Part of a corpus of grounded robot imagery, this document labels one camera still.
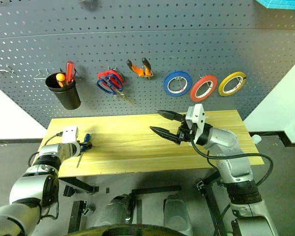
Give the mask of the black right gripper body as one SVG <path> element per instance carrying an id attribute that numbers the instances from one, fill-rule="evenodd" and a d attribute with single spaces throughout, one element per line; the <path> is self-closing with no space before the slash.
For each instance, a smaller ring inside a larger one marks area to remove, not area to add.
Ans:
<path id="1" fill-rule="evenodd" d="M 180 145 L 181 142 L 191 142 L 195 139 L 197 132 L 197 124 L 192 123 L 189 128 L 187 122 L 183 119 L 178 119 L 180 122 L 180 127 L 177 130 L 177 144 Z"/>

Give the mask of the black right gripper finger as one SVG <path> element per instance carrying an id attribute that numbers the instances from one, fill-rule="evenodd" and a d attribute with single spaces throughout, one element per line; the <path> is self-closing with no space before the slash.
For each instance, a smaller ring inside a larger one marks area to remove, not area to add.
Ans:
<path id="1" fill-rule="evenodd" d="M 180 145 L 181 141 L 179 140 L 179 135 L 171 133 L 169 130 L 161 128 L 161 127 L 155 127 L 150 126 L 150 129 L 160 137 L 172 141 L 177 145 Z"/>
<path id="2" fill-rule="evenodd" d="M 169 119 L 169 120 L 176 120 L 176 121 L 185 121 L 185 115 L 173 112 L 173 111 L 167 111 L 167 110 L 159 110 L 156 111 L 159 115 L 162 117 Z"/>

